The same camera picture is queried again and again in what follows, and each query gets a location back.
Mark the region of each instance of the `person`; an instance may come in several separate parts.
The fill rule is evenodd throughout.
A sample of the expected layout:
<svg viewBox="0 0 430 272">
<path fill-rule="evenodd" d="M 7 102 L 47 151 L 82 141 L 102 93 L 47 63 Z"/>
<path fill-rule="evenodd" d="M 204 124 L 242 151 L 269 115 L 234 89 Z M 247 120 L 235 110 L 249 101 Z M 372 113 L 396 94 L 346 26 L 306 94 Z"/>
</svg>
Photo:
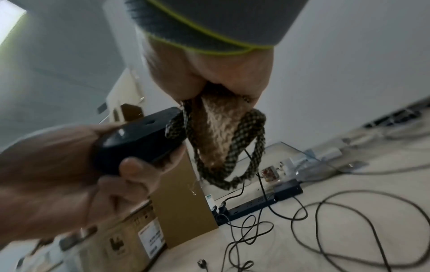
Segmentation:
<svg viewBox="0 0 430 272">
<path fill-rule="evenodd" d="M 214 55 L 162 40 L 143 39 L 143 53 L 153 80 L 175 101 L 197 96 L 210 81 L 248 96 L 255 105 L 269 83 L 273 47 Z M 185 146 L 158 168 L 127 158 L 120 164 L 120 176 L 103 176 L 91 167 L 91 146 L 119 125 L 43 130 L 4 149 L 0 153 L 0 243 L 93 226 L 147 200 L 160 177 L 178 164 Z"/>
</svg>

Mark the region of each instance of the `black power strip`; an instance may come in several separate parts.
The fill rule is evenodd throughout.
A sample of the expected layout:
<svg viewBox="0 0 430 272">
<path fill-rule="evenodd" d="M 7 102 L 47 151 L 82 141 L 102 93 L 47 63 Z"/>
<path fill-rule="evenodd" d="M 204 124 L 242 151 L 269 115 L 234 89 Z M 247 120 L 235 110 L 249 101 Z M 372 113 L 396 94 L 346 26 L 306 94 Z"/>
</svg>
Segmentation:
<svg viewBox="0 0 430 272">
<path fill-rule="evenodd" d="M 264 196 L 260 196 L 231 210 L 227 210 L 225 207 L 220 207 L 220 213 L 227 216 L 230 221 L 233 221 L 250 213 L 256 212 L 262 208 L 268 207 L 278 201 L 291 198 L 301 193 L 303 193 L 303 190 L 300 187 L 299 182 L 294 179 L 284 182 L 279 186 L 275 186 L 273 188 L 273 193 L 267 196 L 268 201 L 264 199 Z M 217 214 L 214 216 L 218 226 L 228 222 L 224 216 L 218 216 Z"/>
</svg>

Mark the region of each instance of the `light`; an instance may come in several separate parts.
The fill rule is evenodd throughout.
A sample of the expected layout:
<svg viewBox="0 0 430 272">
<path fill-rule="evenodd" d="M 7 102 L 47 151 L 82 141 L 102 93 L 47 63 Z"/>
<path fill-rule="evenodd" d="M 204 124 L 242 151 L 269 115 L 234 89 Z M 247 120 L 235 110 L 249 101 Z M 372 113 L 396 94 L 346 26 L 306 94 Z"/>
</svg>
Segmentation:
<svg viewBox="0 0 430 272">
<path fill-rule="evenodd" d="M 26 11 L 17 5 L 0 0 L 0 46 L 25 13 Z"/>
</svg>

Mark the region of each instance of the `sleeve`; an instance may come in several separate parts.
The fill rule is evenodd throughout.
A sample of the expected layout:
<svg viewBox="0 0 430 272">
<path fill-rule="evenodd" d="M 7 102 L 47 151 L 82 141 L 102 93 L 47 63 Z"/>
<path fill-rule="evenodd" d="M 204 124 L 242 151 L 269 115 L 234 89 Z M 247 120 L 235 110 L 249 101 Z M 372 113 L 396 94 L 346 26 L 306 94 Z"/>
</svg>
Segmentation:
<svg viewBox="0 0 430 272">
<path fill-rule="evenodd" d="M 126 0 L 148 36 L 207 54 L 241 54 L 278 44 L 307 0 Z"/>
</svg>

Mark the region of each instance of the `cardboard box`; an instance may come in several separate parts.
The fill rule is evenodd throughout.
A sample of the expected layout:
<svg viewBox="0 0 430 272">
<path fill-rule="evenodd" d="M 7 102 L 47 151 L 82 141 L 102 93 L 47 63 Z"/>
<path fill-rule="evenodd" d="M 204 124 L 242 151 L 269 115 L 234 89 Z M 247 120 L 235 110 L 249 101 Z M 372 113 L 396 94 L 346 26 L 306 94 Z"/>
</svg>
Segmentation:
<svg viewBox="0 0 430 272">
<path fill-rule="evenodd" d="M 74 263 L 73 270 L 142 272 L 165 249 L 165 241 L 154 209 L 148 204 L 77 247 L 66 262 Z"/>
</svg>

